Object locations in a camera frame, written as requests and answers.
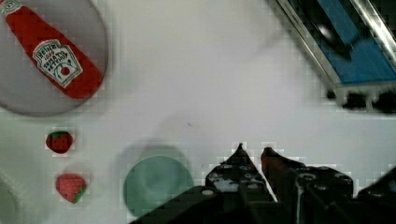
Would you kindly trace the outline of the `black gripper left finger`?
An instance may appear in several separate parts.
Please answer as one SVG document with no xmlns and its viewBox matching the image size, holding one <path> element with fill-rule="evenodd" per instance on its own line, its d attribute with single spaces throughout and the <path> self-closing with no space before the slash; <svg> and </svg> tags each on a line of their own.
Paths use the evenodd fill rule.
<svg viewBox="0 0 396 224">
<path fill-rule="evenodd" d="M 274 199 L 270 194 L 266 181 L 260 174 L 243 143 L 239 143 L 236 151 L 225 161 L 213 168 L 205 177 L 207 187 L 216 188 L 222 193 L 236 193 L 241 185 L 262 187 L 267 201 Z"/>
</svg>

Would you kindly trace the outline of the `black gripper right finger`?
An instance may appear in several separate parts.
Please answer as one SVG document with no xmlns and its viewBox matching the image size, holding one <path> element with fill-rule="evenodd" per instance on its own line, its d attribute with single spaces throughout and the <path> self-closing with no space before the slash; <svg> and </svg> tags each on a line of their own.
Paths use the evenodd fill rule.
<svg viewBox="0 0 396 224">
<path fill-rule="evenodd" d="M 262 171 L 293 224 L 354 224 L 350 211 L 353 181 L 326 166 L 307 166 L 266 147 Z"/>
</svg>

